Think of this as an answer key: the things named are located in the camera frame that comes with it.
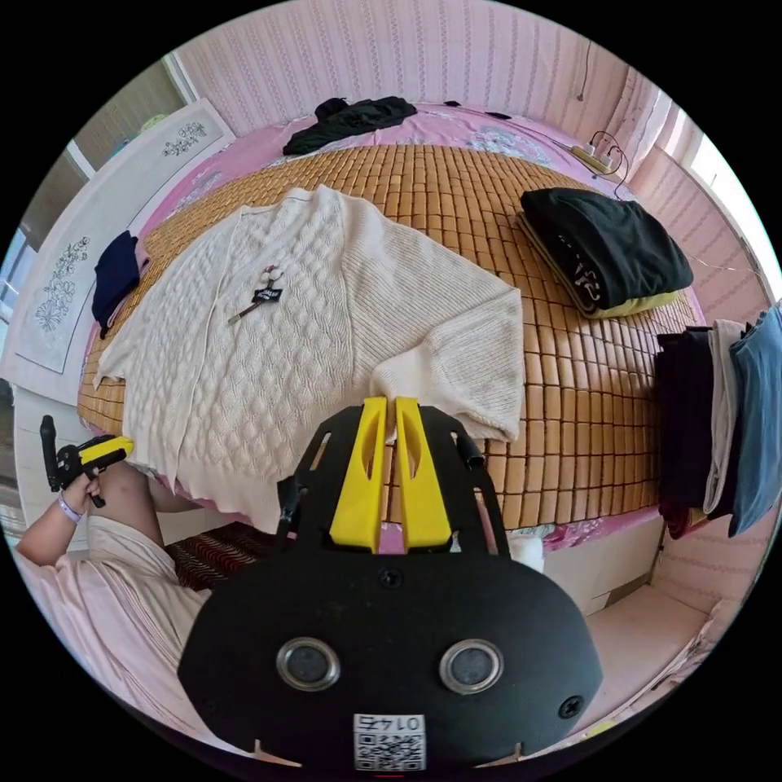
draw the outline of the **qr code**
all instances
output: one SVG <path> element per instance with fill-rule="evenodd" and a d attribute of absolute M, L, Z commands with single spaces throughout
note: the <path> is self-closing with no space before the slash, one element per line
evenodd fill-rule
<path fill-rule="evenodd" d="M 375 714 L 356 717 L 354 741 L 357 770 L 423 771 L 426 768 L 423 717 Z"/>

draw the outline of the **hand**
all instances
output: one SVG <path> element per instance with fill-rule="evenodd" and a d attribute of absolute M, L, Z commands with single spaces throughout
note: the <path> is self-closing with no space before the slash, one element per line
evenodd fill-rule
<path fill-rule="evenodd" d="M 82 473 L 63 492 L 63 499 L 72 511 L 84 515 L 90 508 L 90 495 L 97 494 L 99 491 L 98 478 Z"/>

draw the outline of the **screw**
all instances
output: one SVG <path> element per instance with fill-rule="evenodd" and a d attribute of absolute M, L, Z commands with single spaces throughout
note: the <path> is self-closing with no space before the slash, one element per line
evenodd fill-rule
<path fill-rule="evenodd" d="M 380 568 L 377 580 L 384 589 L 398 589 L 402 585 L 402 571 L 396 568 Z"/>
<path fill-rule="evenodd" d="M 572 719 L 576 714 L 581 713 L 583 707 L 584 699 L 580 695 L 574 695 L 568 698 L 568 700 L 560 706 L 560 719 Z"/>

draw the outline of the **person's arm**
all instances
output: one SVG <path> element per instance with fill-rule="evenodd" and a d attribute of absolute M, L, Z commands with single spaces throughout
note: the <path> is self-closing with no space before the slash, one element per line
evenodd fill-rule
<path fill-rule="evenodd" d="M 90 506 L 90 495 L 98 492 L 98 481 L 80 475 L 64 492 L 63 500 L 75 513 L 83 515 Z M 76 523 L 55 500 L 33 522 L 16 544 L 16 550 L 36 565 L 53 565 L 66 551 L 76 532 Z"/>

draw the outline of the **bamboo sleeping mat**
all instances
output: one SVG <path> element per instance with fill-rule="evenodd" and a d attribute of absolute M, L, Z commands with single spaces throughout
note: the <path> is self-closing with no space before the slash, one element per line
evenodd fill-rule
<path fill-rule="evenodd" d="M 274 204 L 292 187 L 311 190 L 319 183 L 370 200 L 387 217 L 424 231 L 521 289 L 526 371 L 521 433 L 510 444 L 479 443 L 508 529 L 613 516 L 656 504 L 655 335 L 679 332 L 696 317 L 681 296 L 672 305 L 626 318 L 583 318 L 527 244 L 515 215 L 524 191 L 585 188 L 518 158 L 456 147 L 356 147 L 229 182 L 145 239 L 151 268 L 111 333 L 119 331 L 166 266 L 203 231 L 243 204 Z M 111 339 L 110 334 L 90 348 L 78 411 L 94 426 L 119 434 L 124 382 L 104 380 L 93 388 L 98 360 Z M 388 521 L 398 521 L 396 483 L 388 470 Z"/>

